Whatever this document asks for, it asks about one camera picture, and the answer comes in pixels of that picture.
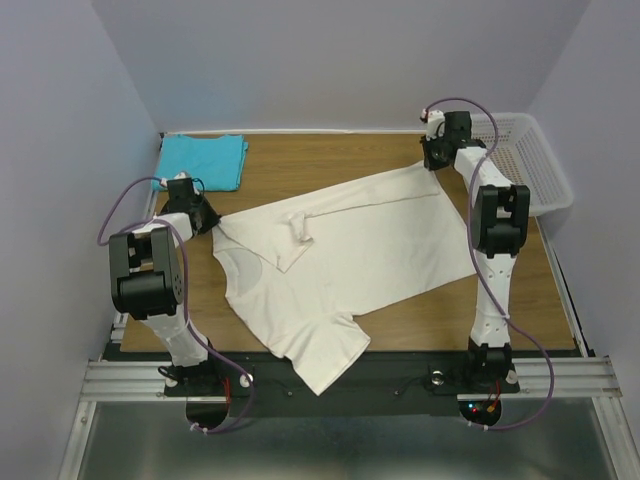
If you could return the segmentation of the white plastic basket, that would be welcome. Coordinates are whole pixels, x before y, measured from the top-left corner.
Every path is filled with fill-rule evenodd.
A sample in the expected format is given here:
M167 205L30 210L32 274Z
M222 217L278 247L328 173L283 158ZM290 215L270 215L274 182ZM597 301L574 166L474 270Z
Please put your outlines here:
M497 146L490 155L502 174L531 192L530 215L568 208L573 193L537 121L525 113L496 113Z

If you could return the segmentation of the white t shirt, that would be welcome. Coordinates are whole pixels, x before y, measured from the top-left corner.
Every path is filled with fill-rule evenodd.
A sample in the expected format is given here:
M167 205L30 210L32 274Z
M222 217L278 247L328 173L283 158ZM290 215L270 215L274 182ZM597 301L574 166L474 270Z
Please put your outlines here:
M316 395L370 344L359 316L473 273L464 222L421 164L225 216L213 254L232 310Z

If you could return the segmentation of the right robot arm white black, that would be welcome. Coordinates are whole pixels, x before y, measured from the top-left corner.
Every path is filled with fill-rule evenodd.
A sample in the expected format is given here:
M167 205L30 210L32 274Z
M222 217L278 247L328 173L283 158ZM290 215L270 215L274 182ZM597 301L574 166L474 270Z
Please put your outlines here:
M421 121L425 167L453 168L468 191L467 242L478 288L461 381L472 390L514 385L508 306L513 269L528 233L530 190L509 180L485 144L472 137L469 112L425 110Z

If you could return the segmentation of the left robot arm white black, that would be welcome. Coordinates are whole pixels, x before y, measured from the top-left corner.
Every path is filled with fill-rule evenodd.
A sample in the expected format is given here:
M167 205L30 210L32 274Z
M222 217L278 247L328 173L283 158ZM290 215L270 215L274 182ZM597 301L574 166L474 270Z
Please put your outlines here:
M201 180L182 172L160 183L168 199L158 215L99 242L108 247L111 298L118 312L148 327L169 352L171 364L159 369L167 388L210 394L222 385L223 371L185 309L187 275L178 250L209 233L220 215Z

